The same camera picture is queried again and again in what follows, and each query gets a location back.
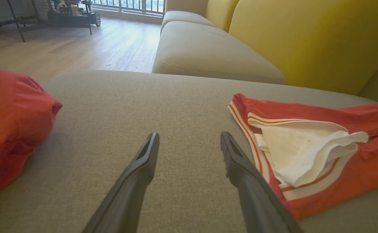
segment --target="sofa cushion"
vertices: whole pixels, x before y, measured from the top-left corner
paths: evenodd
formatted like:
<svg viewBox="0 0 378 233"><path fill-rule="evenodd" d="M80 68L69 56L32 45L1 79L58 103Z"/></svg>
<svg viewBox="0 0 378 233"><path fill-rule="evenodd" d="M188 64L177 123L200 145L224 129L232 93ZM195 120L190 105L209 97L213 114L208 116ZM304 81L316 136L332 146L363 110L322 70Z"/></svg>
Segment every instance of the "sofa cushion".
<svg viewBox="0 0 378 233"><path fill-rule="evenodd" d="M239 0L208 0L205 18L213 22L216 27L228 32L232 15Z"/></svg>
<svg viewBox="0 0 378 233"><path fill-rule="evenodd" d="M228 33L177 21L163 28L152 72L285 84L278 68Z"/></svg>
<svg viewBox="0 0 378 233"><path fill-rule="evenodd" d="M160 148L138 232L245 232L220 150L220 132L229 131L252 159L227 109L232 95L330 108L374 103L287 85L119 71L67 74L44 88L64 107L48 141L0 190L1 233L81 232L152 132ZM378 232L378 190L300 224L306 233Z"/></svg>
<svg viewBox="0 0 378 233"><path fill-rule="evenodd" d="M160 29L160 33L163 31L164 25L172 21L190 22L190 23L215 27L213 22L208 21L205 17L201 15L198 15L192 12L187 12L187 11L171 10L164 14L162 28Z"/></svg>
<svg viewBox="0 0 378 233"><path fill-rule="evenodd" d="M229 33L294 86L358 94L378 70L378 1L239 0Z"/></svg>

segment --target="red cloth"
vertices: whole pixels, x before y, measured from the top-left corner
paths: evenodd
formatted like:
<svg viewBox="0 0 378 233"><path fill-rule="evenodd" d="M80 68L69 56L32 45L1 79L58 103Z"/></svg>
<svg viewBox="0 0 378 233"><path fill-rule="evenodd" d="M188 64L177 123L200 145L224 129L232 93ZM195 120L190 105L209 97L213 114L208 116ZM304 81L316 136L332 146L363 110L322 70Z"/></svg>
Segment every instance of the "red cloth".
<svg viewBox="0 0 378 233"><path fill-rule="evenodd" d="M0 69L0 189L46 141L61 107L33 79Z"/></svg>
<svg viewBox="0 0 378 233"><path fill-rule="evenodd" d="M369 134L369 141L359 145L358 152L345 164L339 173L340 175L335 178L332 184L321 190L317 190L314 184L317 184L322 179L303 185L302 187L306 187L306 191L312 185L316 190L315 194L303 198L286 200L285 192L294 190L294 188L281 189L268 162L261 161L261 163L266 163L269 167L270 186L296 219L315 214L378 188L378 103L342 109L328 109L302 104L260 101L247 98L242 94L234 95L232 102L239 112L239 117L242 118L249 130L255 134L262 134L262 131L247 124L248 112L268 119L298 118L329 121L347 128L349 134L358 131L365 131Z"/></svg>

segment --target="white stripe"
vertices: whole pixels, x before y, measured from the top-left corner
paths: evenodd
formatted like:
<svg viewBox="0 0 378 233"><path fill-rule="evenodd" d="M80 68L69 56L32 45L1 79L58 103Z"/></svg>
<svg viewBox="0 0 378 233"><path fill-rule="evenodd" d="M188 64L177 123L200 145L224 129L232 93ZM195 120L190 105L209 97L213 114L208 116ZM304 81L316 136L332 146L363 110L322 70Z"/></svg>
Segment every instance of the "white stripe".
<svg viewBox="0 0 378 233"><path fill-rule="evenodd" d="M255 117L259 119L260 121L257 121L255 119L249 118L249 117ZM293 122L300 122L300 121L308 121L308 122L317 122L317 123L330 123L336 127L339 128L339 130L344 130L347 132L347 129L339 124L336 124L334 122L329 122L329 121L312 121L312 120L306 120L306 119L297 119L297 118L282 118L282 119L267 119L260 117L252 112L248 112L248 124L259 128L260 125L280 125L280 124L288 124L288 123L293 123Z"/></svg>
<svg viewBox="0 0 378 233"><path fill-rule="evenodd" d="M229 108L230 112L232 113L233 117L235 118L236 122L239 124L239 127L241 127L242 131L244 132L246 138L249 141L249 144L250 144L251 150L252 150L252 154L254 155L255 167L257 167L257 170L259 171L259 161L258 161L258 158L257 158L257 154L255 153L255 149L254 149L254 145L257 145L257 143L255 142L254 133L249 129L249 127L242 120L242 117L239 114L238 109L236 108L235 104L233 102L231 102L230 105L233 107L235 112L232 111L230 106L228 108ZM257 150L258 150L258 156L259 156L259 159L261 160L261 166L262 166L262 171L260 171L260 173L262 174L264 179L269 183L269 170L268 170L267 163L265 161L266 158L263 156L264 153L261 150L259 150L259 149L257 149Z"/></svg>
<svg viewBox="0 0 378 233"><path fill-rule="evenodd" d="M280 189L283 189L283 188L288 188L288 187L291 187L291 186L287 183L284 183L284 184L279 184L278 187L280 187Z"/></svg>
<svg viewBox="0 0 378 233"><path fill-rule="evenodd" d="M291 201L291 200L303 198L306 196L316 194L328 188L328 186L330 186L331 184L334 183L334 181L337 180L337 178L340 176L341 172L343 171L344 166L347 164L347 162L350 160L352 156L353 155L346 155L346 156L340 157L333 171L327 177L318 181L317 183L282 192L284 194L285 199L287 201Z"/></svg>

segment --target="balcony railing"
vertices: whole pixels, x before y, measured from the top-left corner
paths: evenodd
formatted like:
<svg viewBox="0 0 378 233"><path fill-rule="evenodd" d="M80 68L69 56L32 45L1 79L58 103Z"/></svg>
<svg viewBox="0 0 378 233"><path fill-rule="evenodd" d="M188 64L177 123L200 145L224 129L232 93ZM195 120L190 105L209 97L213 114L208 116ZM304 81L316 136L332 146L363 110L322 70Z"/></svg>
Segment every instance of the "balcony railing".
<svg viewBox="0 0 378 233"><path fill-rule="evenodd" d="M164 15L166 0L91 0L103 8L122 9L124 12L139 12L146 15Z"/></svg>

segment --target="grey fabric upholstery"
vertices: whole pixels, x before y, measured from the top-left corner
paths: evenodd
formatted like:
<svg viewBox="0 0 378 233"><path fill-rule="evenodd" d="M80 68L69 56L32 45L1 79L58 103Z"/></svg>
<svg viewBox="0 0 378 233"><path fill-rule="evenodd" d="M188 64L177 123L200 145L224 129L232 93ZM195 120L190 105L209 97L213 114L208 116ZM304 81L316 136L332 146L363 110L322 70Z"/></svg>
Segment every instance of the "grey fabric upholstery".
<svg viewBox="0 0 378 233"><path fill-rule="evenodd" d="M180 11L180 10L169 10L168 12L164 14L162 28L160 29L160 33L163 31L164 25L172 21L190 22L190 23L215 27L213 22L208 21L205 17L198 15L196 13Z"/></svg>
<svg viewBox="0 0 378 233"><path fill-rule="evenodd" d="M271 62L225 31L178 21L165 25L152 73L286 83Z"/></svg>
<svg viewBox="0 0 378 233"><path fill-rule="evenodd" d="M48 141L0 191L1 233L79 233L147 135L160 134L138 232L245 232L225 177L220 132L250 147L232 95L330 108L370 104L346 94L215 78L84 71L44 85L63 103ZM378 232L378 190L304 219L308 233Z"/></svg>

